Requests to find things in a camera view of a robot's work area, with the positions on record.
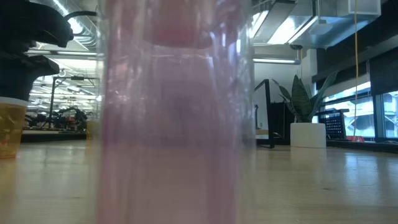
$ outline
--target white planter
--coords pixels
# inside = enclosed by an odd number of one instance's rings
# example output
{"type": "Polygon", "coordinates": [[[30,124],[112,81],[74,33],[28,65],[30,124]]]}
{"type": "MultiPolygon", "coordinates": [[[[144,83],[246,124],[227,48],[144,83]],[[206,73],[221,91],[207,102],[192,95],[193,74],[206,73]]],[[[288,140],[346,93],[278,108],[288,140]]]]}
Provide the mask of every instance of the white planter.
{"type": "Polygon", "coordinates": [[[326,148],[325,124],[292,123],[290,125],[292,147],[326,148]]]}

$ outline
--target clear plastic bottle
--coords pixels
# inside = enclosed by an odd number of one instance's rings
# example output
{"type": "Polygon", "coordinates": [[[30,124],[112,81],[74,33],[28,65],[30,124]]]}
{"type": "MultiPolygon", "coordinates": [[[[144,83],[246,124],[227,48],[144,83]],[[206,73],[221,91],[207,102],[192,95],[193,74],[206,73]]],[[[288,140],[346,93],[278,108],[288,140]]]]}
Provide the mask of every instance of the clear plastic bottle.
{"type": "Polygon", "coordinates": [[[100,5],[106,66],[97,223],[247,224],[248,4],[100,5]]]}

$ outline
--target potted plant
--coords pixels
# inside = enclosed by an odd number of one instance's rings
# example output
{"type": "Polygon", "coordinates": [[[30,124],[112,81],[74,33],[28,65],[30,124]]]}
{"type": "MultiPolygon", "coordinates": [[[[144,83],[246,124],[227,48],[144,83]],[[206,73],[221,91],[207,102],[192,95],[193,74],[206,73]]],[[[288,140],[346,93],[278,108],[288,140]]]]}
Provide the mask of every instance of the potted plant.
{"type": "Polygon", "coordinates": [[[319,92],[312,96],[310,86],[304,86],[303,81],[294,76],[292,95],[286,88],[278,85],[288,109],[294,114],[297,123],[290,125],[290,145],[294,147],[326,147],[326,129],[325,124],[312,123],[312,118],[319,110],[323,102],[323,95],[329,86],[336,80],[337,73],[332,73],[325,80],[319,92]]]}

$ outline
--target snake plant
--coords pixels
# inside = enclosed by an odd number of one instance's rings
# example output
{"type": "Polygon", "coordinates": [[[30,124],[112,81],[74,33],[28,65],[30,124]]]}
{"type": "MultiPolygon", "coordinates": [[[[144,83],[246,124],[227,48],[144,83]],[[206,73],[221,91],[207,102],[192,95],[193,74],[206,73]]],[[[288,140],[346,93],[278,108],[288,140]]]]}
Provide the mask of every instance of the snake plant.
{"type": "Polygon", "coordinates": [[[312,96],[310,86],[304,86],[303,81],[297,75],[294,76],[292,95],[286,88],[280,86],[277,81],[273,81],[279,87],[282,93],[280,96],[283,97],[290,112],[297,118],[297,122],[311,123],[315,113],[321,107],[324,99],[323,94],[335,82],[336,76],[337,72],[329,75],[315,96],[312,96]]]}

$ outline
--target wooden floor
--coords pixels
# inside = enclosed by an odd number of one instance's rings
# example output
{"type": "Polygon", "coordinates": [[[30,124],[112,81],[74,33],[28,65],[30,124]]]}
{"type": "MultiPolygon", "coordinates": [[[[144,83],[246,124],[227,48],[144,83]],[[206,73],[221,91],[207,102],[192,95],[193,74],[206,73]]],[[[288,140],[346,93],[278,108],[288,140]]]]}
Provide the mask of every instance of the wooden floor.
{"type": "MultiPolygon", "coordinates": [[[[85,144],[23,144],[1,160],[0,223],[88,223],[85,144]]],[[[396,224],[398,155],[259,148],[256,205],[256,223],[396,224]]]]}

